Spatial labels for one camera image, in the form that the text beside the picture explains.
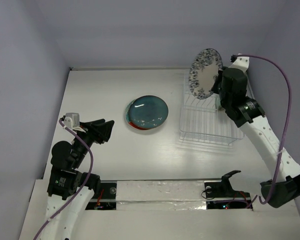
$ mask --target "white table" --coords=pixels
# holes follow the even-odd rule
[[[71,71],[59,116],[74,112],[81,122],[114,120],[108,143],[92,145],[92,173],[102,180],[175,180],[220,178],[241,170],[251,182],[271,178],[266,165],[246,137],[232,148],[198,146],[180,140],[185,70]],[[126,105],[143,95],[155,95],[168,105],[168,119],[148,131],[124,120]],[[51,146],[73,137],[58,124]],[[87,172],[89,156],[79,170]],[[43,180],[37,181],[20,239],[31,239],[45,212],[51,153]],[[76,239],[287,239],[300,240],[300,217],[294,201],[279,209],[254,205],[246,209],[205,211],[85,211]]]

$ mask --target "wire dish rack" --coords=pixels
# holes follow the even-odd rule
[[[244,133],[226,115],[225,110],[217,109],[217,98],[217,94],[203,100],[195,98],[189,89],[188,74],[184,75],[180,119],[182,140],[229,146],[244,138]]]

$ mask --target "white tabletop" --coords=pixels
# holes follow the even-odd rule
[[[79,113],[81,122],[114,120],[109,142],[92,145],[93,173],[102,180],[163,180],[220,178],[232,171],[259,179],[271,178],[252,143],[245,137],[231,148],[201,146],[180,140],[180,117],[185,70],[71,71],[59,116]],[[127,104],[155,95],[168,105],[166,122],[153,130],[133,129],[124,119]],[[53,146],[73,137],[57,124]],[[50,176],[51,152],[44,178]],[[79,170],[87,172],[89,155]]]

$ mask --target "decorative plate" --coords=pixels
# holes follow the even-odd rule
[[[191,65],[189,73],[189,88],[197,99],[210,97],[218,71],[222,70],[223,64],[220,54],[213,48],[202,50]]]
[[[128,110],[131,122],[141,129],[154,129],[168,117],[168,106],[160,97],[147,95],[136,99]]]

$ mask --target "gray wall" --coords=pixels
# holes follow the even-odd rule
[[[204,48],[254,53],[286,2],[36,1],[71,67],[188,67]]]
[[[292,112],[285,147],[300,164],[300,0],[288,1],[257,54],[277,62],[292,86]],[[285,80],[269,63],[252,60],[250,81],[271,127],[281,136],[287,111]],[[300,212],[300,197],[296,200]]]
[[[32,0],[0,0],[0,240],[19,238],[69,68]]]

